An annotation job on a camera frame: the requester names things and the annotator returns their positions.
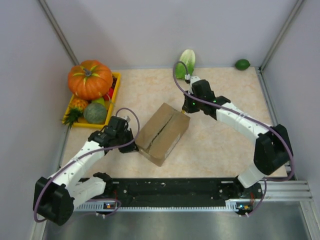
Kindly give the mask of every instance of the yellow plastic tray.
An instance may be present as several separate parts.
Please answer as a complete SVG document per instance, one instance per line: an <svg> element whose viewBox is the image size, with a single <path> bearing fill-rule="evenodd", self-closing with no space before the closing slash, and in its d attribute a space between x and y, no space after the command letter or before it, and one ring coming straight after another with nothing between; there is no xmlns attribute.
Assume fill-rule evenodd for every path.
<svg viewBox="0 0 320 240"><path fill-rule="evenodd" d="M111 98L111 101L115 104L116 103L116 99L117 99L117 93L118 93L118 90L119 90L119 87L120 87L120 82L121 82L121 73L119 72L113 72L112 75L114 77L116 77L116 84L115 84L115 87L114 87L114 91L113 91L113 95L112 95L112 98ZM67 116L67 114L70 112L70 103L71 101L74 99L75 95L73 94L71 99L70 99L70 102L68 104L68 107L64 113L64 117L65 118ZM85 118L82 116L78 119L78 122L75 122L73 124L73 127L80 127L80 128L95 128L95 129L102 129L104 125L107 125L110 121L110 118L113 114L113 110L114 110L114 105L113 104L110 104L110 101L109 100L106 100L104 101L105 103L105 108L107 109L107 115L106 115L106 119L105 119L105 123L104 124L91 124L91 123L88 123Z"/></svg>

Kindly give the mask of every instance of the wall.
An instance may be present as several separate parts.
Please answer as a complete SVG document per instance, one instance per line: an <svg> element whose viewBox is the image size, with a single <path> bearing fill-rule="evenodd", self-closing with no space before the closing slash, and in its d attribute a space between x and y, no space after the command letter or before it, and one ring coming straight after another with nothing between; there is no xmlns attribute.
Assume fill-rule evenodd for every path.
<svg viewBox="0 0 320 240"><path fill-rule="evenodd" d="M306 1L265 70L280 123L292 142L299 179L320 210L320 1Z"/></svg>
<svg viewBox="0 0 320 240"><path fill-rule="evenodd" d="M113 69L260 66L296 0L46 0L78 60Z"/></svg>
<svg viewBox="0 0 320 240"><path fill-rule="evenodd" d="M3 1L0 22L0 239L25 240L35 183L65 130L72 65L36 0Z"/></svg>

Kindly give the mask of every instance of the cardboard box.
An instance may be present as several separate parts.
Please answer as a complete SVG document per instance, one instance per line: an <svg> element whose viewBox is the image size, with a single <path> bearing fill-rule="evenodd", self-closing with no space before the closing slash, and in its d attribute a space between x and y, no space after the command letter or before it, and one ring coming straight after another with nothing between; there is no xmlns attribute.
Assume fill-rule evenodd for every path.
<svg viewBox="0 0 320 240"><path fill-rule="evenodd" d="M135 143L139 152L161 167L189 127L190 117L163 103L143 126Z"/></svg>

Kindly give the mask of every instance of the tabletop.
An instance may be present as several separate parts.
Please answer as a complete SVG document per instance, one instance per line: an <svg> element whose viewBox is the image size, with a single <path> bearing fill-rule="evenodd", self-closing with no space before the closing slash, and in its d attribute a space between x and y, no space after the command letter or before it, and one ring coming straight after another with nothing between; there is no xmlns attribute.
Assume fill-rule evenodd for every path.
<svg viewBox="0 0 320 240"><path fill-rule="evenodd" d="M171 68L126 69L120 72L121 85L113 110L126 107L133 110L141 127L162 103L181 110L184 95L177 88ZM206 79L216 96L225 96L243 112L266 124L271 124L269 112L254 67L245 71L233 67L196 68L194 76ZM183 89L189 85L179 80ZM126 110L133 134L137 132L134 116ZM156 166L138 152L122 154L110 151L97 161L84 177L96 172L107 173L112 178L200 178L235 177L252 162L255 146L239 132L205 115L203 112L188 114L189 128L181 137L161 167ZM62 165L66 164L84 145L96 128L74 127L70 130ZM285 167L272 174L287 176Z"/></svg>

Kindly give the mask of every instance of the wooden table surface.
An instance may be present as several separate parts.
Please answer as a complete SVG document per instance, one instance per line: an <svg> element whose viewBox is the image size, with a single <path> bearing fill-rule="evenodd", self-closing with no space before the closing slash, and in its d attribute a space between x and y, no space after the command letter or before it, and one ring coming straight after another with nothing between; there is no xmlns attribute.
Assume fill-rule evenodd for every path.
<svg viewBox="0 0 320 240"><path fill-rule="evenodd" d="M181 110L184 95L173 81L172 69L128 69L119 72L122 82L114 114L119 108L130 108L139 117L142 127L163 102ZM196 68L193 75L209 81L216 96L227 97L245 113L271 124L253 67L245 71L232 67ZM182 80L180 84L185 90L189 88ZM136 134L134 116L128 111L122 111L119 115L130 116L130 127ZM96 172L107 173L112 178L235 177L253 162L254 145L240 133L203 112L188 115L191 117L188 130L161 167L137 152L121 154L118 150L112 150L96 162L85 177ZM81 149L96 130L74 127L70 131L62 165ZM276 177L286 175L284 166L273 174Z"/></svg>

